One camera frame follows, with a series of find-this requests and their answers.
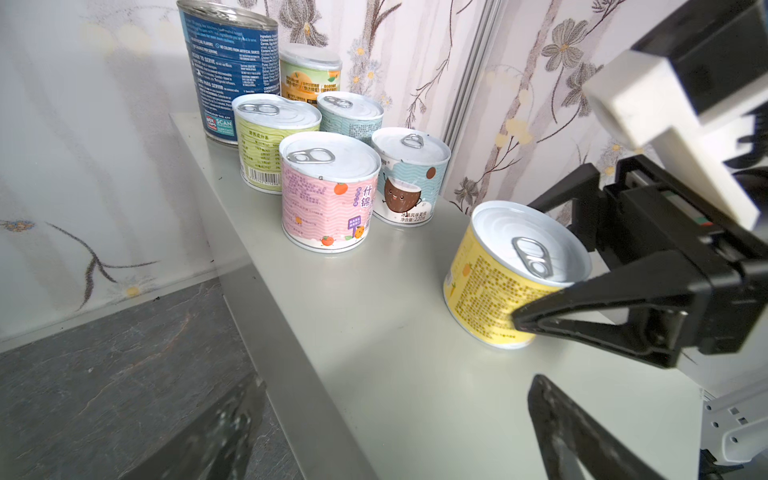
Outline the green labelled white can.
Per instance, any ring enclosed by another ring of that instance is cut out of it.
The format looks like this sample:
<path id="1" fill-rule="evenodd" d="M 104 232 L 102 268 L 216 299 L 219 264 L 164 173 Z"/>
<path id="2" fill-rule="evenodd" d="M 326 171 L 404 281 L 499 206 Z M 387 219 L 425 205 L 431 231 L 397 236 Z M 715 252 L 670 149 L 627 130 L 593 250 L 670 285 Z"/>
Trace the green labelled white can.
<path id="1" fill-rule="evenodd" d="M 255 190 L 280 195 L 280 143 L 296 133 L 318 131 L 321 112 L 309 103 L 264 93 L 236 97 L 232 109 L 244 182 Z"/>

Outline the pink labelled white can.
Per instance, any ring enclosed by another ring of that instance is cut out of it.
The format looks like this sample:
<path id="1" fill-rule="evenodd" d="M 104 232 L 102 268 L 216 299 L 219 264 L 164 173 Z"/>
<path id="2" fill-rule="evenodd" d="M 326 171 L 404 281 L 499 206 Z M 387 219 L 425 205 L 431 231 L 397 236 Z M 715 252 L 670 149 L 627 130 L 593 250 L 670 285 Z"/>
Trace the pink labelled white can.
<path id="1" fill-rule="evenodd" d="M 288 239 L 319 253 L 358 247 L 370 232 L 380 155 L 360 140 L 320 131 L 286 137 L 279 153 Z"/>

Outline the orange can with plastic lid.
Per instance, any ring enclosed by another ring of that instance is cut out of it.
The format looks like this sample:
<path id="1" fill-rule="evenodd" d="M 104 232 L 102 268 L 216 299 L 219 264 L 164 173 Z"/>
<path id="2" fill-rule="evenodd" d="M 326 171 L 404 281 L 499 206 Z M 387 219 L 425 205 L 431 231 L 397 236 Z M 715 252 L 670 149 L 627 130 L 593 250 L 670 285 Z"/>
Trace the orange can with plastic lid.
<path id="1" fill-rule="evenodd" d="M 311 45 L 290 43 L 279 50 L 281 96 L 317 103 L 320 93 L 340 91 L 343 62 L 338 54 Z"/>

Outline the teal labelled white can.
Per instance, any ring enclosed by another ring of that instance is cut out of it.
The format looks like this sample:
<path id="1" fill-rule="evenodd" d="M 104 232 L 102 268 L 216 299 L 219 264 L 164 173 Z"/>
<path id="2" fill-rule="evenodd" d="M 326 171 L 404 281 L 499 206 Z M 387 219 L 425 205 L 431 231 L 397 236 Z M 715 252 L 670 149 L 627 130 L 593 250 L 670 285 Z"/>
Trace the teal labelled white can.
<path id="1" fill-rule="evenodd" d="M 351 92 L 330 91 L 318 95 L 322 132 L 338 133 L 371 143 L 372 134 L 381 128 L 384 109 L 376 101 Z"/>

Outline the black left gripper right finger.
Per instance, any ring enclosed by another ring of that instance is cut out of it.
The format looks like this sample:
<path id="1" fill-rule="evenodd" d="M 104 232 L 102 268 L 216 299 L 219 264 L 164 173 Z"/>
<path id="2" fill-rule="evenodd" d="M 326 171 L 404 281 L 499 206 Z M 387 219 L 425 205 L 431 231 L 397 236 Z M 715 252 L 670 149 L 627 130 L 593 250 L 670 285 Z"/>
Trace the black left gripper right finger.
<path id="1" fill-rule="evenodd" d="M 533 377 L 527 403 L 549 479 L 661 477 L 546 376 Z"/>

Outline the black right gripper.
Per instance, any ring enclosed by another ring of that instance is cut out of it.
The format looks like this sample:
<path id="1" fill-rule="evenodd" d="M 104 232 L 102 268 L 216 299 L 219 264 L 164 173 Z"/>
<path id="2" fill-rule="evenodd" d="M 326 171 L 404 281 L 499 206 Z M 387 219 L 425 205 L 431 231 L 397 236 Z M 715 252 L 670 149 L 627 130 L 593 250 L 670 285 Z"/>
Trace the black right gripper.
<path id="1" fill-rule="evenodd" d="M 617 164 L 600 189 L 580 165 L 530 208 L 571 204 L 568 229 L 611 271 L 528 303 L 512 313 L 522 332 L 571 340 L 662 369 L 681 351 L 737 353 L 767 304 L 767 171 L 740 171 L 739 185 L 762 212 L 753 229 L 737 225 L 644 156 Z"/>

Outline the blue labelled tin can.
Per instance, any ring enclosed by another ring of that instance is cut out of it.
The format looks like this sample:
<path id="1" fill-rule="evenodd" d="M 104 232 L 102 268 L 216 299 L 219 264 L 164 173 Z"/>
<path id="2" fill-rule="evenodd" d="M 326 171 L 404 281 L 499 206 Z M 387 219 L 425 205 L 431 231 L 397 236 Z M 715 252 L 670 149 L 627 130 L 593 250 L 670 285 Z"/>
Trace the blue labelled tin can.
<path id="1" fill-rule="evenodd" d="M 235 145 L 232 101 L 246 94 L 278 94 L 278 23 L 211 1 L 177 3 L 206 135 Z"/>

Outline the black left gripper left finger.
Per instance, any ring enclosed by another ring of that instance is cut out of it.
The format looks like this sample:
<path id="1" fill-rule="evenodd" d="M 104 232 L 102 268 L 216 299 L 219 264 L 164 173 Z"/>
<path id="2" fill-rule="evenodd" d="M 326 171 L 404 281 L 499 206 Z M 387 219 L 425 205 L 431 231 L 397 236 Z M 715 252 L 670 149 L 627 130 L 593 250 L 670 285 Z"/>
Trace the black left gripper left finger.
<path id="1" fill-rule="evenodd" d="M 266 384 L 244 376 L 124 479 L 243 479 L 266 404 Z"/>

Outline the yellow labelled white can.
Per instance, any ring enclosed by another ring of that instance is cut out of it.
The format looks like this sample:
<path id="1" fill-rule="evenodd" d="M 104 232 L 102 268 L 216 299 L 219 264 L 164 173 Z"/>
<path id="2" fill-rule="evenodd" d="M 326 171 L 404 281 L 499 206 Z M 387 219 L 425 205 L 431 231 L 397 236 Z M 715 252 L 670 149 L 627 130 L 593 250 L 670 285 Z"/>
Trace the yellow labelled white can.
<path id="1" fill-rule="evenodd" d="M 514 350 L 535 336 L 517 330 L 512 312 L 589 278 L 592 261 L 566 227 L 510 201 L 477 206 L 443 283 L 446 306 L 477 340 Z"/>

